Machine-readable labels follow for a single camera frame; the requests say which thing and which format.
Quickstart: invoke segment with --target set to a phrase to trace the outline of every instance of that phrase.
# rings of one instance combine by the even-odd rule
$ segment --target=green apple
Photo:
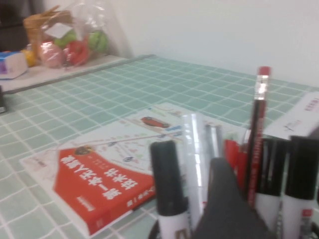
[[[69,44],[72,41],[76,41],[76,33],[74,30],[70,30],[67,34],[65,34],[62,38],[60,39],[55,39],[54,44],[59,46],[60,48],[64,49],[67,44]]]
[[[89,48],[98,53],[106,53],[109,48],[109,39],[103,31],[95,31],[88,36]]]

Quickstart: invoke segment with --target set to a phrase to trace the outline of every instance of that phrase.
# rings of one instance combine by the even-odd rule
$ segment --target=clear pen
[[[223,146],[223,133],[220,125],[218,126],[205,126],[206,140],[209,152],[209,158],[223,158],[224,146]]]
[[[207,204],[211,158],[203,115],[188,114],[182,119],[188,205],[194,231]]]

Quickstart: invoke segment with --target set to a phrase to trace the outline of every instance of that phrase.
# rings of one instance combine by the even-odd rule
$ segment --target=book
[[[155,195],[149,145],[174,140],[185,174],[180,117],[191,111],[164,103],[21,160],[86,237],[111,226]],[[222,124],[225,137],[245,129]]]

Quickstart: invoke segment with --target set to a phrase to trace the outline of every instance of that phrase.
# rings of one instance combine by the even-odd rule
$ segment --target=desk
[[[21,158],[164,102],[247,127],[254,86],[252,75],[144,56],[6,95],[9,112],[0,116],[0,238],[83,238],[24,171]],[[318,90],[273,80],[266,124]],[[156,218],[152,201],[94,239],[146,239]]]

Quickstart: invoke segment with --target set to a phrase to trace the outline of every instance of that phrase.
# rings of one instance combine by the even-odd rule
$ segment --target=wicker basket
[[[70,11],[56,11],[60,6],[55,6],[52,9],[27,17],[23,21],[24,28],[27,32],[29,43],[32,45],[32,51],[35,56],[39,57],[39,47],[42,42],[41,27],[47,23],[48,27],[60,22],[65,24],[72,24],[72,15]]]

